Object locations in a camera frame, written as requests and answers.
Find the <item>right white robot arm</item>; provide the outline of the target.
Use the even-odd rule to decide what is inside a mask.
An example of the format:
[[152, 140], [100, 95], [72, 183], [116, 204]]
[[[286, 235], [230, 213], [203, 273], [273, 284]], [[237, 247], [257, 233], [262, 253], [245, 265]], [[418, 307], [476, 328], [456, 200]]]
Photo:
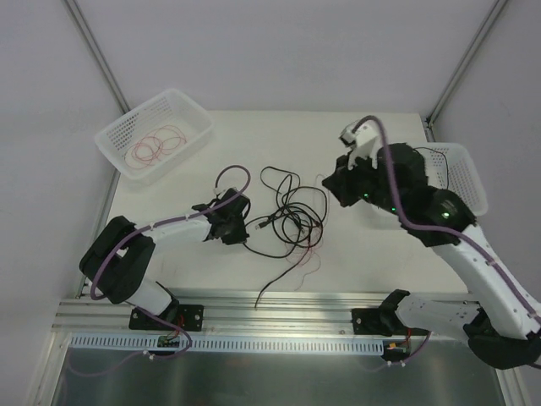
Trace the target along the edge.
[[496, 257], [459, 195], [430, 183], [423, 153], [406, 143], [382, 147], [375, 157], [348, 152], [322, 184], [342, 207], [363, 201], [396, 216], [475, 297], [471, 304], [450, 304], [396, 289], [363, 318], [366, 332], [435, 332], [464, 342], [495, 369], [539, 368], [540, 303]]

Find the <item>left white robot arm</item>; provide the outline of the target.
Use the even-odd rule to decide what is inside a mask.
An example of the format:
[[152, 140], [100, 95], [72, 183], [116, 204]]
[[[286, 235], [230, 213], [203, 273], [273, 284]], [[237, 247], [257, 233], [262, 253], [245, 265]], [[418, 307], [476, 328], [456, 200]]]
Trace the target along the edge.
[[138, 318], [160, 329], [182, 325], [181, 305], [166, 288], [150, 280], [147, 268], [160, 249], [220, 240], [243, 244], [249, 234], [245, 219], [251, 201], [230, 188], [187, 214], [139, 227], [124, 216], [114, 217], [79, 262], [79, 270], [111, 303], [143, 310]]

